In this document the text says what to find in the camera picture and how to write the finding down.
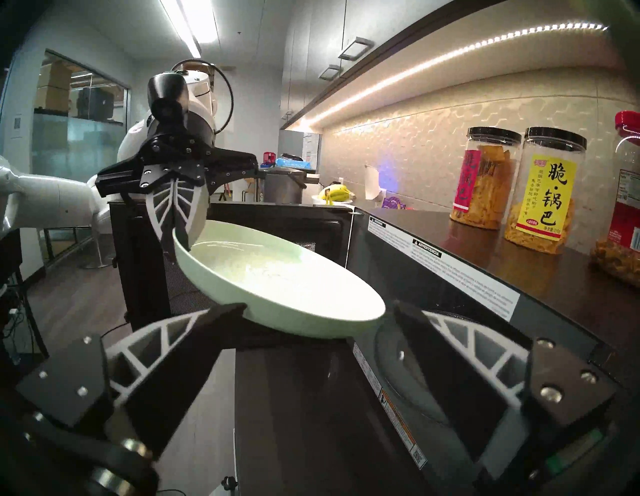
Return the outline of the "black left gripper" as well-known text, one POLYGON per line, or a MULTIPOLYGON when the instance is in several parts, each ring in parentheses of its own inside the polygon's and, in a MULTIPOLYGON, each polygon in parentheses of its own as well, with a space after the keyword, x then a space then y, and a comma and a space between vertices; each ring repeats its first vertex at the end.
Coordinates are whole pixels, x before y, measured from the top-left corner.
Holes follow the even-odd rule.
POLYGON ((177 241, 190 251, 206 224, 208 193, 257 177, 255 155, 218 148, 183 125, 161 125, 149 116, 129 129, 116 163, 98 172, 95 187, 104 198, 145 195, 157 238, 170 237, 175 226, 177 241))

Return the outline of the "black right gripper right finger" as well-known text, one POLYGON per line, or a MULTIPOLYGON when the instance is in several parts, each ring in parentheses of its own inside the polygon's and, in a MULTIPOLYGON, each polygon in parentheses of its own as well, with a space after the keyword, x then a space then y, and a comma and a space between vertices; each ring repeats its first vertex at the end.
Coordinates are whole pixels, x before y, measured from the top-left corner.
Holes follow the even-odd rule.
POLYGON ((548 335, 525 349, 478 324, 395 301, 393 320, 477 481, 549 481, 603 439, 615 383, 548 335))

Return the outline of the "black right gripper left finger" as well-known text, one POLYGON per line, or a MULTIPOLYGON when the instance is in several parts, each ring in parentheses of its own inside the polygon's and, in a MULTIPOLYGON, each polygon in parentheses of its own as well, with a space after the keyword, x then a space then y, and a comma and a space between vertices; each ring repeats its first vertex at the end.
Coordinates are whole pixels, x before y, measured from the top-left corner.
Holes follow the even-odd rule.
POLYGON ((207 381, 245 303, 154 322, 105 348, 79 337, 16 385, 25 431, 72 459, 161 455, 207 381))

